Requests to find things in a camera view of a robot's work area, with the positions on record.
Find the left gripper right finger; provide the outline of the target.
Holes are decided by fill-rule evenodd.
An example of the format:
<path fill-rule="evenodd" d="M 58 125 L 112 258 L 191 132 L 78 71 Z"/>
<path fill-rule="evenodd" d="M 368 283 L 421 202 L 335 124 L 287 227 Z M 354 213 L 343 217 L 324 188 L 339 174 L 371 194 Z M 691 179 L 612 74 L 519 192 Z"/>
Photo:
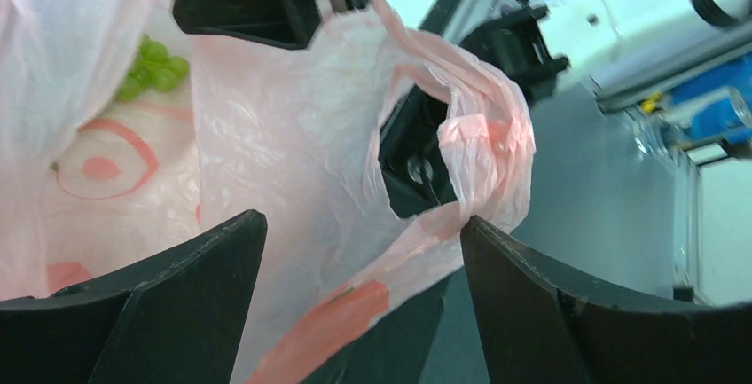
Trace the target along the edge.
<path fill-rule="evenodd" d="M 596 278 L 474 217 L 461 232 L 494 383 L 748 383 L 751 307 L 710 307 Z"/>

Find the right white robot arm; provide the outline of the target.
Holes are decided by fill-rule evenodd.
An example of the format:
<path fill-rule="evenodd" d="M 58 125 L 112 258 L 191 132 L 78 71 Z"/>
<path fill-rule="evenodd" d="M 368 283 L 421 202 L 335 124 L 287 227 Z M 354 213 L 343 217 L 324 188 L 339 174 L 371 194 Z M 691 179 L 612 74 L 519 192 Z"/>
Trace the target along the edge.
<path fill-rule="evenodd" d="M 322 22 L 315 0 L 175 0 L 188 35 L 223 35 L 306 49 Z M 460 46 L 498 67 L 536 101 L 623 54 L 684 30 L 728 30 L 751 17 L 751 0 L 550 0 L 467 24 Z"/>

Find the green fake grapes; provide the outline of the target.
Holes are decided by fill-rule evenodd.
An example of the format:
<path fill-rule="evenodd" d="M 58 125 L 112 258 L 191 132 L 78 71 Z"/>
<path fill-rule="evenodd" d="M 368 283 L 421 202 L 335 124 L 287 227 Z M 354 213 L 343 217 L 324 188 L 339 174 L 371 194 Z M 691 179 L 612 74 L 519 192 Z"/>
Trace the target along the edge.
<path fill-rule="evenodd" d="M 143 35 L 129 71 L 114 94 L 114 100 L 128 102 L 145 90 L 171 92 L 189 73 L 190 63 L 187 59 L 172 55 L 163 43 Z"/>

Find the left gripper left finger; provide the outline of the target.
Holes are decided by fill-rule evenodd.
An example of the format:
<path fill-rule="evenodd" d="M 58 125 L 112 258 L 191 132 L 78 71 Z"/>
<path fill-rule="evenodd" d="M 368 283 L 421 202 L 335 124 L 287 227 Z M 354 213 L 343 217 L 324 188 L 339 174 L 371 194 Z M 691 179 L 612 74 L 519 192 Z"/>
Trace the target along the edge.
<path fill-rule="evenodd" d="M 248 210 L 49 297 L 2 302 L 2 382 L 228 382 L 266 234 Z"/>

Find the pink plastic bag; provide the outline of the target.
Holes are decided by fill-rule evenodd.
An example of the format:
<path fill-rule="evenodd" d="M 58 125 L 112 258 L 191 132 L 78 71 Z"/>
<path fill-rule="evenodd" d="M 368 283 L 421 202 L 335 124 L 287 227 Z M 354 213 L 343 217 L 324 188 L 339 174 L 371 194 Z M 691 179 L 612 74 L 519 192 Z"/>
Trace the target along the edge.
<path fill-rule="evenodd" d="M 102 277 L 254 210 L 267 234 L 231 378 L 299 383 L 462 263 L 461 228 L 529 210 L 518 86 L 386 0 L 285 50 L 188 35 L 175 0 L 1 0 L 1 304 Z M 114 100 L 143 35 L 187 59 L 173 91 Z M 401 217 L 380 132 L 411 90 L 454 199 Z"/>

